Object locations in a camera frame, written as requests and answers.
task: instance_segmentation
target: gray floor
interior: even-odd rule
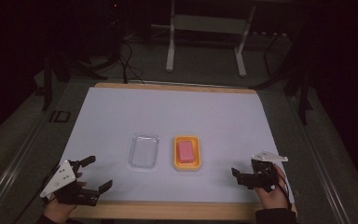
[[[178,38],[174,70],[165,72],[168,52],[166,34],[156,35],[150,43],[140,43],[136,35],[128,38],[131,45],[130,66],[141,80],[150,83],[184,83],[247,88],[269,78],[263,62],[263,51],[270,38],[251,35],[245,47],[246,78],[238,76],[233,49],[228,45],[210,46]],[[282,37],[268,54],[271,69],[275,69],[290,42]],[[130,49],[122,48],[124,58]],[[116,64],[100,71],[108,81],[120,82],[122,67]],[[129,77],[135,77],[127,70]],[[60,159],[76,122],[84,97],[97,81],[74,75],[70,83],[54,82],[54,101],[49,111],[42,112],[43,98],[31,95],[29,99],[0,128],[0,179],[16,158],[18,151],[28,150],[21,171],[10,180],[0,199],[0,223],[11,223],[32,198],[48,170]],[[301,223],[358,223],[358,174],[330,119],[324,112],[315,90],[310,92],[307,126],[296,116],[296,97],[282,93],[285,81],[259,92],[265,107],[275,143],[280,153],[290,162],[285,165],[295,195],[298,220]],[[71,111],[68,123],[48,122],[52,110]],[[19,223],[34,223],[43,211],[36,198]],[[99,220],[83,220],[99,223]],[[182,223],[181,221],[118,220],[117,223]]]

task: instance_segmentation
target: pink sponge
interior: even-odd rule
[[[179,162],[191,163],[194,161],[193,144],[191,141],[178,142]]]

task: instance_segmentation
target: human hand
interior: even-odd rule
[[[283,170],[277,165],[274,164],[275,169],[278,172],[279,185],[282,189],[286,190],[285,178]],[[271,192],[266,192],[264,189],[255,188],[255,192],[260,198],[261,204],[264,209],[273,209],[273,208],[288,208],[286,196],[283,194],[282,190],[275,186],[275,189]]]
[[[81,177],[81,173],[77,173],[76,177]],[[85,182],[77,182],[81,187],[86,186]],[[71,212],[76,208],[75,204],[59,203],[54,194],[51,194],[51,201],[47,203],[43,215],[53,222],[65,223]]]

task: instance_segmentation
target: white paper sheet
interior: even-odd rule
[[[155,168],[129,166],[135,133],[158,135]],[[199,171],[173,168],[176,135],[199,138]],[[251,156],[264,150],[278,154],[257,94],[90,88],[62,161],[96,156],[80,180],[97,189],[113,179],[100,200],[258,203],[231,167],[251,173]]]

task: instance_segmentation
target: sleeve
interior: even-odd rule
[[[286,208],[264,209],[255,213],[256,224],[296,224],[296,213]]]
[[[57,222],[51,221],[48,217],[44,215],[40,216],[40,218],[36,221],[35,224],[58,224]]]

